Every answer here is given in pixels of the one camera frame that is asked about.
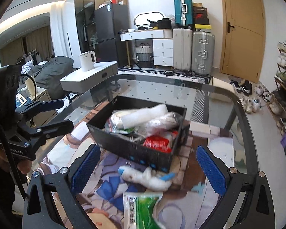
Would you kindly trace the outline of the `white drawer cabinet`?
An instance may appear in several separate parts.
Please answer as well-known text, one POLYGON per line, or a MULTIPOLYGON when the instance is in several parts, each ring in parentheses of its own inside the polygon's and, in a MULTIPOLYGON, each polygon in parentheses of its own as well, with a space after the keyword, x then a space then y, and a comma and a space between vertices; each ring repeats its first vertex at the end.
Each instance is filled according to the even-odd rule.
POLYGON ((153 39, 154 65, 173 67, 173 52, 173 39, 153 39))

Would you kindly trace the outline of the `black refrigerator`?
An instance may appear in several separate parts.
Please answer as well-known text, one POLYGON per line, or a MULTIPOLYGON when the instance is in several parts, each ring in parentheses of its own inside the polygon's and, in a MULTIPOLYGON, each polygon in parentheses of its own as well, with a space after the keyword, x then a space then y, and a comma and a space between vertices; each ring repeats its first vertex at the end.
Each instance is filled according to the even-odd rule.
POLYGON ((120 33, 130 28, 128 7, 107 4, 95 11, 95 20, 100 61, 117 61, 119 68, 126 66, 126 43, 121 41, 120 33))

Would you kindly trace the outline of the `white suitcase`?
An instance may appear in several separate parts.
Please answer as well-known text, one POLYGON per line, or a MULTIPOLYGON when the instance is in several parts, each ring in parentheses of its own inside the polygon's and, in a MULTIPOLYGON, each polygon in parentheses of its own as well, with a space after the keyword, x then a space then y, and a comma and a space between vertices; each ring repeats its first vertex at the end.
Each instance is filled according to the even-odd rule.
POLYGON ((193 31, 184 28, 173 29, 173 67, 191 70, 193 31))

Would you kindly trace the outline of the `oval vanity mirror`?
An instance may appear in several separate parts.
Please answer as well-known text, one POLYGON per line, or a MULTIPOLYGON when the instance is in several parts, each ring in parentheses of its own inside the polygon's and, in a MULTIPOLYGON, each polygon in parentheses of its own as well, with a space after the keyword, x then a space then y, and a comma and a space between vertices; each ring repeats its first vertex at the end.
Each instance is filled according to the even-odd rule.
POLYGON ((149 28, 152 24, 156 25, 157 21, 162 20, 165 16, 161 12, 146 12, 138 14, 134 17, 134 25, 137 28, 145 27, 149 28))

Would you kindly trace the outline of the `dark grey beanbag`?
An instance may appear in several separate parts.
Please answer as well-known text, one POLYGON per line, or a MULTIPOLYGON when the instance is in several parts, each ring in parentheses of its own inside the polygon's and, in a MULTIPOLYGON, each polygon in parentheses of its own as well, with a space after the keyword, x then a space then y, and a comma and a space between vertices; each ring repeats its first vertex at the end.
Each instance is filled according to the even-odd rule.
POLYGON ((74 71, 73 64, 71 58, 57 56, 43 65, 33 66, 29 71, 23 70, 22 73, 34 77, 36 86, 45 88, 51 100, 57 100, 65 96, 60 80, 74 71))

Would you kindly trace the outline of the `wooden door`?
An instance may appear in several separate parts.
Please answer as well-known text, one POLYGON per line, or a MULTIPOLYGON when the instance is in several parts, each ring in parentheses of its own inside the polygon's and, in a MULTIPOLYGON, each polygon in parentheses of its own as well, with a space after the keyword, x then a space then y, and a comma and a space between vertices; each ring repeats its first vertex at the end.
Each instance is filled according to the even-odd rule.
POLYGON ((222 0, 223 45, 220 71, 257 83, 266 41, 263 0, 222 0))

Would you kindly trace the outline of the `black glass cabinet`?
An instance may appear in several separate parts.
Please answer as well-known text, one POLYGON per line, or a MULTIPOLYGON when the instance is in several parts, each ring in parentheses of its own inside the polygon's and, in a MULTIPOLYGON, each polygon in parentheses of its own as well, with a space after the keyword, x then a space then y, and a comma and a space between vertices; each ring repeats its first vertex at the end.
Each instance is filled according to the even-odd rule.
POLYGON ((95 11, 109 0, 74 0, 77 34, 81 53, 99 51, 95 11))

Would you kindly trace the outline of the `wooden shoe rack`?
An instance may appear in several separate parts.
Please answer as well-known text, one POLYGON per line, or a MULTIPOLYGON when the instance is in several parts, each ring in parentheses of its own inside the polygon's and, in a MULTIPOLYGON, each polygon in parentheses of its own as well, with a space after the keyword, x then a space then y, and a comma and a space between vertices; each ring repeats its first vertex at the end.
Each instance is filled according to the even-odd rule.
POLYGON ((277 89, 272 92, 274 102, 271 111, 276 116, 276 125, 281 135, 286 133, 286 41, 278 42, 279 56, 276 61, 277 72, 274 81, 277 89))

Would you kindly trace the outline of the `teal suitcase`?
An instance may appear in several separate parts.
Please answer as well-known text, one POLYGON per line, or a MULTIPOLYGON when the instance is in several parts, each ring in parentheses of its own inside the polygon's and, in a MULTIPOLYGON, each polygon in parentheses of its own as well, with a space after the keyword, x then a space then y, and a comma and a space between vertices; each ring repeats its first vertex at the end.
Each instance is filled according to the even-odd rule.
POLYGON ((192 0, 174 0, 174 13, 177 27, 194 28, 192 0))

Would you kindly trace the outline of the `white blue plush toy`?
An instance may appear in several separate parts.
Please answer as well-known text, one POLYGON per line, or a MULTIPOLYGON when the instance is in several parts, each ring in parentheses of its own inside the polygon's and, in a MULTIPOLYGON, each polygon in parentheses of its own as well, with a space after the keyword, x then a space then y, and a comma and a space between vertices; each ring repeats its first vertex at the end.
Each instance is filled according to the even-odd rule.
POLYGON ((176 176, 174 172, 168 173, 164 176, 159 176, 156 175, 155 171, 151 169, 151 167, 147 167, 143 172, 141 172, 126 165, 120 166, 118 173, 124 181, 131 182, 133 184, 140 184, 154 192, 167 191, 176 176))

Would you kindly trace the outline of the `red white balloon bag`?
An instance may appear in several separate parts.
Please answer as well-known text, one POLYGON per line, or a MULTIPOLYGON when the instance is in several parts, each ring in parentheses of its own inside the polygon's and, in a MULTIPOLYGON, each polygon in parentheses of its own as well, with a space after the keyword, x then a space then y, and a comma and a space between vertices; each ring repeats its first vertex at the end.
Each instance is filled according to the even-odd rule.
POLYGON ((178 131, 165 131, 145 139, 143 146, 159 152, 171 153, 178 131))

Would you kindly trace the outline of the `woven laundry basket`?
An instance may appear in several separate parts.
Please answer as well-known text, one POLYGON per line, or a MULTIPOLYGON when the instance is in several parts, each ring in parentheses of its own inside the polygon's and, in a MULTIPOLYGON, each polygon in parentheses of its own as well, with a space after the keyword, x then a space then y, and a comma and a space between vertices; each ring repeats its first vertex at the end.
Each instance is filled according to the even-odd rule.
POLYGON ((148 43, 141 43, 135 47, 135 54, 140 68, 152 67, 153 48, 148 43))

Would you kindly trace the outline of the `white foam block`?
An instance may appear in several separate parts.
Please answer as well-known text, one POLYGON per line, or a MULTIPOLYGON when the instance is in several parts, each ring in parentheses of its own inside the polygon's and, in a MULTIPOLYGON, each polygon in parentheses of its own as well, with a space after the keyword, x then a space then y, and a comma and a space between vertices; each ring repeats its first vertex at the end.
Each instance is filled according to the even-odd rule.
POLYGON ((152 108, 142 108, 131 114, 123 115, 121 117, 122 125, 124 129, 133 128, 167 113, 168 109, 165 104, 159 104, 152 108))

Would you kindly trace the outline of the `white vanity desk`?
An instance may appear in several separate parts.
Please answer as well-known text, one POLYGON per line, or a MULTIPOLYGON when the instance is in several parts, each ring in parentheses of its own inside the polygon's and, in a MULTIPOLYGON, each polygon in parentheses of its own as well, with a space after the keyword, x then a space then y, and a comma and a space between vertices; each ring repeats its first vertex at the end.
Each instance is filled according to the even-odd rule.
POLYGON ((128 31, 120 33, 120 40, 126 41, 128 58, 130 58, 128 42, 139 40, 141 43, 148 43, 153 48, 153 39, 173 39, 173 31, 170 29, 128 31))

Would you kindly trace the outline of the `silver suitcase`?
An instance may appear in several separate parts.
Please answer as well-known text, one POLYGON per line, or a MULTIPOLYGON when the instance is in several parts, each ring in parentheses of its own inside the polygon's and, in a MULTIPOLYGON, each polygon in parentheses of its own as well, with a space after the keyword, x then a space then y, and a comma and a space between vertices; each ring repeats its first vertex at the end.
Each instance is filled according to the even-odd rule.
POLYGON ((195 31, 192 42, 193 75, 207 76, 211 73, 214 60, 215 36, 212 33, 195 31))

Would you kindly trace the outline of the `stacked shoe boxes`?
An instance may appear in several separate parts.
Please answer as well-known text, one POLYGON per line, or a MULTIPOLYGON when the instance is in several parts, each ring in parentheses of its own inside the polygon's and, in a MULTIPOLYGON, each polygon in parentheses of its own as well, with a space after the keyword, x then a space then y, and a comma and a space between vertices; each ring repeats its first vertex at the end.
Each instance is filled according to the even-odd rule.
POLYGON ((208 10, 202 3, 193 3, 195 30, 210 33, 212 26, 208 18, 208 10))

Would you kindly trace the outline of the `white electric kettle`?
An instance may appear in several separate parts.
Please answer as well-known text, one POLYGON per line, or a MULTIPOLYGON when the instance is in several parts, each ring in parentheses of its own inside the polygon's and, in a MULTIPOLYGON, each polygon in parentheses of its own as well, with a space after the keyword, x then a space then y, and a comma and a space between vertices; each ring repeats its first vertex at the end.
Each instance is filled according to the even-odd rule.
POLYGON ((94 51, 81 53, 79 55, 79 60, 82 71, 90 71, 94 68, 94 64, 96 63, 96 54, 94 51))

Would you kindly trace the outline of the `anime printed table mat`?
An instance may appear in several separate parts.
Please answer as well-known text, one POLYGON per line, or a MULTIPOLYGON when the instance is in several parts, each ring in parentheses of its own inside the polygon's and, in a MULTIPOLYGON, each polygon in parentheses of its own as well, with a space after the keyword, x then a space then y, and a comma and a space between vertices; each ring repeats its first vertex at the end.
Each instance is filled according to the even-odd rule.
POLYGON ((235 147, 242 144, 238 120, 224 128, 232 104, 209 100, 206 123, 191 122, 187 141, 173 154, 170 170, 162 173, 127 162, 106 150, 83 191, 75 198, 97 228, 133 228, 129 201, 151 205, 146 221, 153 228, 199 228, 219 201, 200 167, 196 153, 206 145, 228 166, 235 164, 235 147))

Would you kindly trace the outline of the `white low side table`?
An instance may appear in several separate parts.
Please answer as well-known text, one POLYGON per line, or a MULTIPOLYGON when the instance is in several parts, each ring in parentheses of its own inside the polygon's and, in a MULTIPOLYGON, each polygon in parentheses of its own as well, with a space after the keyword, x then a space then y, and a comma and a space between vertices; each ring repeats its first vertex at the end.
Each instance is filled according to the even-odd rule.
POLYGON ((79 68, 60 80, 62 89, 69 93, 82 94, 107 78, 118 74, 118 62, 95 63, 94 68, 83 71, 79 68))

